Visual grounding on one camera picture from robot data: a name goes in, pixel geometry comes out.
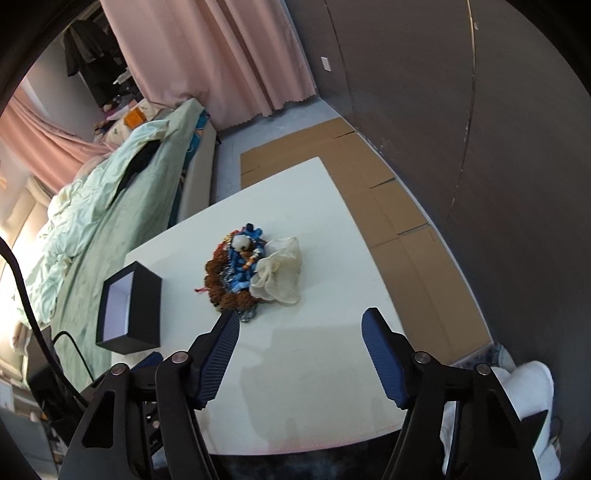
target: green bed sheet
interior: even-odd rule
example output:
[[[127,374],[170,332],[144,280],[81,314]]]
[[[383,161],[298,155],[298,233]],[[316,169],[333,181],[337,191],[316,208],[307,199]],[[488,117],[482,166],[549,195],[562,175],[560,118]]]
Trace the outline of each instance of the green bed sheet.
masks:
[[[52,334],[70,332],[95,377],[111,366],[111,352],[96,346],[103,282],[124,266],[128,252],[166,230],[185,153],[202,110],[201,104],[191,99],[167,117],[173,133],[101,219],[60,290],[50,323]],[[79,390],[89,385],[88,373],[68,338],[57,342],[56,351],[72,384]]]

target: black box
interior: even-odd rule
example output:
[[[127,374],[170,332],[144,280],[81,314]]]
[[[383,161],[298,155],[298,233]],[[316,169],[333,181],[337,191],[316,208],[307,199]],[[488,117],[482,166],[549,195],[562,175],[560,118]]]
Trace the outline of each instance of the black box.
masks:
[[[96,344],[127,355],[160,346],[162,279],[138,262],[105,280]]]

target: white drawstring bag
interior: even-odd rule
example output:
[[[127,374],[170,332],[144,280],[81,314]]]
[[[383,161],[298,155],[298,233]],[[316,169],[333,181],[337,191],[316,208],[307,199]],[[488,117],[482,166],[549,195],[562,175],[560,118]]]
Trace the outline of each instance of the white drawstring bag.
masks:
[[[271,240],[265,245],[265,258],[256,263],[249,291],[258,299],[296,303],[300,299],[300,270],[297,238]]]

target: black cable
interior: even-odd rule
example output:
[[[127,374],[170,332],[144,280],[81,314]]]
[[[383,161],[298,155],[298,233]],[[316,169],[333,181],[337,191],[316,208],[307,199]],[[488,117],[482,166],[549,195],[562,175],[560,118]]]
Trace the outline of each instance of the black cable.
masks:
[[[21,268],[18,266],[17,258],[10,250],[8,244],[4,241],[4,238],[0,237],[0,255],[6,260],[6,263],[12,270],[12,275],[14,275],[14,281],[17,284],[18,294],[21,297],[22,306],[25,310],[25,315],[27,316],[27,320],[29,321],[29,325],[31,326],[31,330],[33,331],[33,335],[37,339],[39,343],[39,347],[45,355],[47,363],[53,370],[53,372],[57,375],[66,388],[70,391],[74,398],[84,407],[88,407],[88,402],[86,399],[80,395],[77,389],[74,388],[74,385],[70,383],[67,377],[64,375],[64,372],[61,370],[60,366],[57,364],[56,360],[53,358],[49,347],[47,346],[45,339],[43,338],[43,334],[41,333],[41,329],[39,328],[39,324],[35,319],[35,314],[33,313],[33,308],[31,307],[31,302],[29,301],[29,296],[27,294],[27,289],[25,288],[25,281],[22,277]]]
[[[86,371],[88,372],[88,376],[90,377],[90,379],[92,381],[95,381],[95,378],[92,376],[92,372],[90,371],[90,368],[88,368],[88,364],[86,363],[86,360],[84,360],[84,356],[82,355],[82,352],[80,352],[80,349],[78,348],[78,345],[76,345],[76,341],[74,340],[74,337],[72,335],[70,335],[69,332],[62,330],[57,335],[55,335],[55,337],[52,340],[53,345],[55,345],[56,342],[59,340],[59,338],[64,335],[67,336],[72,341],[72,343],[74,344],[74,348],[76,349],[76,352],[78,352],[78,355],[80,355],[80,359],[82,360],[82,363],[84,364],[84,367],[86,368]]]

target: hanging black clothes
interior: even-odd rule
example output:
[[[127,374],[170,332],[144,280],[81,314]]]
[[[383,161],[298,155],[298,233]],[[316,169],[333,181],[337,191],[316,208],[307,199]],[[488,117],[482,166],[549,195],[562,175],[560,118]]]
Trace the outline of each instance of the hanging black clothes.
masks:
[[[117,42],[89,20],[76,20],[64,35],[68,77],[80,72],[96,103],[102,107],[118,92],[113,82],[124,72],[112,53]]]

